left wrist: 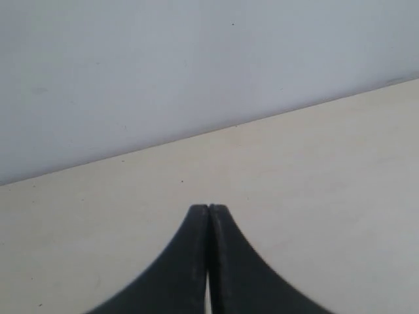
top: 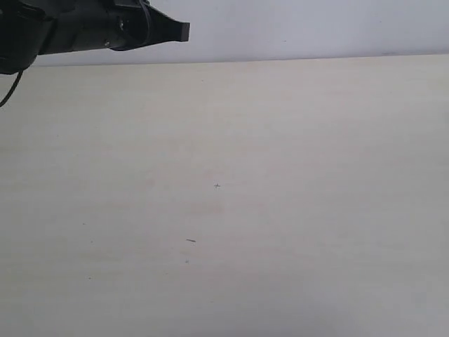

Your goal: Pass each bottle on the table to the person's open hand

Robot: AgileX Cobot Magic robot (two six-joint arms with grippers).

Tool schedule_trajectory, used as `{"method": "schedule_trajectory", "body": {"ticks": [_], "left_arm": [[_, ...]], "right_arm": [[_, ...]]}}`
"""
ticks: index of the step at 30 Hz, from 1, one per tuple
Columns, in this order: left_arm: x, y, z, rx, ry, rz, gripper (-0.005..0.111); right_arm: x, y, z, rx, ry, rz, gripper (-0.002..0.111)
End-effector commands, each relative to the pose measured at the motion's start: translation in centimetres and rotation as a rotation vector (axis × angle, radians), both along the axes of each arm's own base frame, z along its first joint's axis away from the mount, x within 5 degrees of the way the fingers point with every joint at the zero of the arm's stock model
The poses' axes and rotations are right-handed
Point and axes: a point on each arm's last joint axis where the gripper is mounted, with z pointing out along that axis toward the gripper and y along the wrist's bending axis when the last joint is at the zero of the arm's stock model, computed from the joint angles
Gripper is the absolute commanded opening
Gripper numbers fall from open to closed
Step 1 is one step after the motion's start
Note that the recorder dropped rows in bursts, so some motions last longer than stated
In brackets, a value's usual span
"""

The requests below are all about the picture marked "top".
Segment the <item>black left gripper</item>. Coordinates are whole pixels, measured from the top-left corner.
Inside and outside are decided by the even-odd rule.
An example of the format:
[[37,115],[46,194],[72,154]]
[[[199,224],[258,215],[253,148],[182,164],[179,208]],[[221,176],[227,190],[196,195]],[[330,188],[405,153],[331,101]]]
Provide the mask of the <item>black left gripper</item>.
[[189,22],[148,1],[2,1],[1,55],[129,51],[189,41]]

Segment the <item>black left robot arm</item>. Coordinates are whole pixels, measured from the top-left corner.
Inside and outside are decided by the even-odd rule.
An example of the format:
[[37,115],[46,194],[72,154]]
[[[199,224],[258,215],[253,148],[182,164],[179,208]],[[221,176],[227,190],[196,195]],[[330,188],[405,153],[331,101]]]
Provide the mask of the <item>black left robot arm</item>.
[[39,55],[187,42],[189,31],[148,1],[2,0],[1,73],[22,72]]

